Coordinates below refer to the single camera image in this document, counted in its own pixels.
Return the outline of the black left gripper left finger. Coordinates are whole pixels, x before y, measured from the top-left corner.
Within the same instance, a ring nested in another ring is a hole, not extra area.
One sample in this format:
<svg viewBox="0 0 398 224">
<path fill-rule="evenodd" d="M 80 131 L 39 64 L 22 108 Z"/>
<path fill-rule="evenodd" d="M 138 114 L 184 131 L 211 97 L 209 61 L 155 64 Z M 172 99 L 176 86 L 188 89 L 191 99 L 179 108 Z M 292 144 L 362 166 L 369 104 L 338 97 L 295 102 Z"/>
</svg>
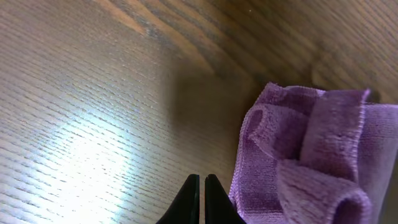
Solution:
<svg viewBox="0 0 398 224">
<path fill-rule="evenodd" d="M 190 174 L 157 224 L 199 224 L 200 176 Z"/>
</svg>

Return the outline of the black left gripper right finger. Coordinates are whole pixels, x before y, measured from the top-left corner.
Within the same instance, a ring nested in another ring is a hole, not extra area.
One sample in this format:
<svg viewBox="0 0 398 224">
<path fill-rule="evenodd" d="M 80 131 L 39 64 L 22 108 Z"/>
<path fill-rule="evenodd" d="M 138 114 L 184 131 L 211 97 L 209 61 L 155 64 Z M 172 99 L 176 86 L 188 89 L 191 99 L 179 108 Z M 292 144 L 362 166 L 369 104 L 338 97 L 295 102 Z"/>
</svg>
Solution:
<svg viewBox="0 0 398 224">
<path fill-rule="evenodd" d="M 246 224 L 215 174 L 209 174 L 205 179 L 205 223 Z"/>
</svg>

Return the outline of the pink microfibre cloth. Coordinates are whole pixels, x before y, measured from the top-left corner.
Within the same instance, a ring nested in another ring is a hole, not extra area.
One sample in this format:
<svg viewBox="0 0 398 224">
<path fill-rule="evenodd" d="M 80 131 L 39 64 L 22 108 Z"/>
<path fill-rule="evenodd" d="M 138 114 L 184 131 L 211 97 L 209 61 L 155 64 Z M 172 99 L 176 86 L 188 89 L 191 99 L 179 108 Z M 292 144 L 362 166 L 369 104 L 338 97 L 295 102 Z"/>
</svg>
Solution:
<svg viewBox="0 0 398 224">
<path fill-rule="evenodd" d="M 397 106 L 366 90 L 268 83 L 240 130 L 229 197 L 247 223 L 376 223 L 397 154 Z"/>
</svg>

